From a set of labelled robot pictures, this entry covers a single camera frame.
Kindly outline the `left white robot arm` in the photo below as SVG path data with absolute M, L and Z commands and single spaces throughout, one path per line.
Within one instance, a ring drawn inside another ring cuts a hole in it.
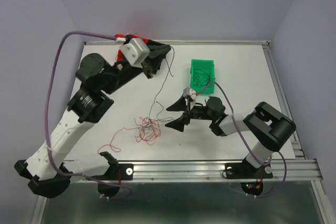
M 72 183 L 85 179 L 97 183 L 102 198 L 117 198 L 122 180 L 132 176 L 109 152 L 99 152 L 90 164 L 76 162 L 73 168 L 65 158 L 112 107 L 110 95 L 141 74 L 152 78 L 170 50 L 167 44 L 135 37 L 121 45 L 123 58 L 113 64 L 98 53 L 83 57 L 76 71 L 80 88 L 68 102 L 60 122 L 54 130 L 45 131 L 43 145 L 31 157 L 15 163 L 15 170 L 28 179 L 33 194 L 52 199 Z

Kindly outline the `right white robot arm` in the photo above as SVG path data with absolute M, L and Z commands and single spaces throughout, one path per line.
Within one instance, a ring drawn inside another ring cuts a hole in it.
M 260 102 L 249 114 L 229 115 L 218 97 L 209 97 L 205 104 L 192 98 L 180 97 L 167 109 L 169 112 L 182 112 L 182 115 L 165 126 L 183 132 L 190 120 L 208 120 L 210 130 L 216 136 L 229 136 L 250 131 L 258 140 L 244 158 L 241 170 L 244 175 L 253 177 L 260 172 L 272 154 L 280 151 L 296 130 L 295 123 L 267 102 Z

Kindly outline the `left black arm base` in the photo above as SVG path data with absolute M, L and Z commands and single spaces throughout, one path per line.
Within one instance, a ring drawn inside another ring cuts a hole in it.
M 85 174 L 99 180 L 133 179 L 134 165 L 120 163 L 109 152 L 100 152 L 98 157 L 89 164 Z

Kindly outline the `green plastic bin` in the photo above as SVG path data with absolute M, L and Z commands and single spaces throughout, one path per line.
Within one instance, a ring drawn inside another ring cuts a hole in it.
M 192 59 L 191 60 L 191 82 L 190 87 L 202 94 L 213 94 L 215 85 L 210 82 L 215 81 L 215 65 L 213 60 Z

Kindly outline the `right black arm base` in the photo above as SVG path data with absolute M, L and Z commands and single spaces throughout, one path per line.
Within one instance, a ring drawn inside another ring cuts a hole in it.
M 222 171 L 226 179 L 271 179 L 272 171 L 267 172 L 264 167 L 254 168 L 249 163 L 226 163 Z

